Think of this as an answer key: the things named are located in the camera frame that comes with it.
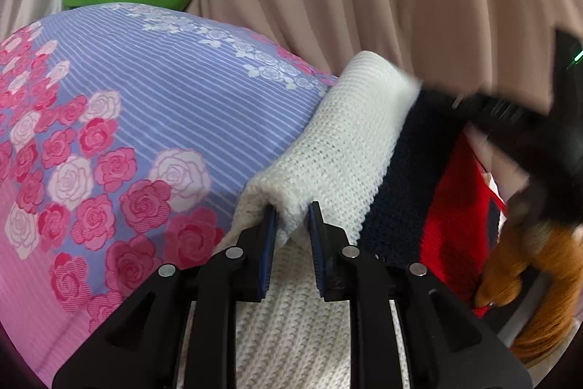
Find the person's right hand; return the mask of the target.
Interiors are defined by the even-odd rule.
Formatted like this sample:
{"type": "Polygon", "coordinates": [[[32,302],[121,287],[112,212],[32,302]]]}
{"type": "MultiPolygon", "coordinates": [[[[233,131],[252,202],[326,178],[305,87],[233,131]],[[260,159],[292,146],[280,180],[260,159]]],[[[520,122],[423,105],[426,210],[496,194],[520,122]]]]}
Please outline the person's right hand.
{"type": "Polygon", "coordinates": [[[486,261],[475,305],[509,305],[539,276],[547,280],[543,296],[511,344],[512,353],[526,365],[557,349],[571,330],[582,292],[582,227],[555,221],[529,224],[508,216],[486,261]]]}

